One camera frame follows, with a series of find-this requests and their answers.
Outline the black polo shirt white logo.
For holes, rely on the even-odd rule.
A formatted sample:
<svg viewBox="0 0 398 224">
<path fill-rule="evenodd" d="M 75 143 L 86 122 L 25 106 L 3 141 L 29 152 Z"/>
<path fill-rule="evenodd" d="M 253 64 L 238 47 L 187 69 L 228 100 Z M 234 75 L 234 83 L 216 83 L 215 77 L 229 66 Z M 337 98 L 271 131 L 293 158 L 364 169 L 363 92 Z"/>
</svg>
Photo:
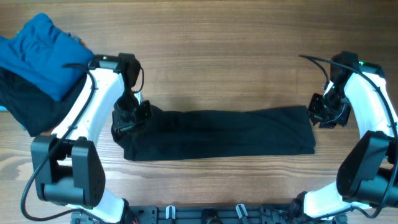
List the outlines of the black polo shirt white logo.
<svg viewBox="0 0 398 224">
<path fill-rule="evenodd" d="M 256 111 L 163 111 L 114 142 L 130 161 L 314 154 L 306 106 Z"/>
</svg>

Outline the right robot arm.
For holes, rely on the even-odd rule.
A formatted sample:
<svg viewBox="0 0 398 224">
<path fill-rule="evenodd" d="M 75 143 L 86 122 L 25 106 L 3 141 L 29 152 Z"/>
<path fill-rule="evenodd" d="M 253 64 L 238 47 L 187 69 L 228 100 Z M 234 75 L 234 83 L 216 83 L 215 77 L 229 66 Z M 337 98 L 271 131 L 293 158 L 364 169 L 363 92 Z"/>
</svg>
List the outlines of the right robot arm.
<svg viewBox="0 0 398 224">
<path fill-rule="evenodd" d="M 310 120 L 320 128 L 344 126 L 354 112 L 360 140 L 340 166 L 336 181 L 303 192 L 287 211 L 292 223 L 325 223 L 355 210 L 376 218 L 397 206 L 397 115 L 380 66 L 358 60 L 330 61 L 322 95 L 310 102 Z"/>
</svg>

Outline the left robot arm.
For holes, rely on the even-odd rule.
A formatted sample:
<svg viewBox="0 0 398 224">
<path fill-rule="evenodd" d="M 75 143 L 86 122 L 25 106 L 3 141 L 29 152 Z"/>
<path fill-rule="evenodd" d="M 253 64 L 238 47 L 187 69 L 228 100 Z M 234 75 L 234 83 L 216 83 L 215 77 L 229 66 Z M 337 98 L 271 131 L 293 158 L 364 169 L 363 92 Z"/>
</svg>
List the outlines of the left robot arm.
<svg viewBox="0 0 398 224">
<path fill-rule="evenodd" d="M 86 74 L 86 82 L 64 119 L 49 136 L 34 138 L 30 151 L 34 172 L 21 198 L 35 186 L 39 200 L 68 207 L 72 223 L 138 223 L 127 200 L 106 189 L 96 145 L 108 116 L 114 134 L 124 135 L 152 116 L 150 103 L 132 90 L 144 70 L 133 54 L 95 55 L 87 65 L 67 63 Z"/>
</svg>

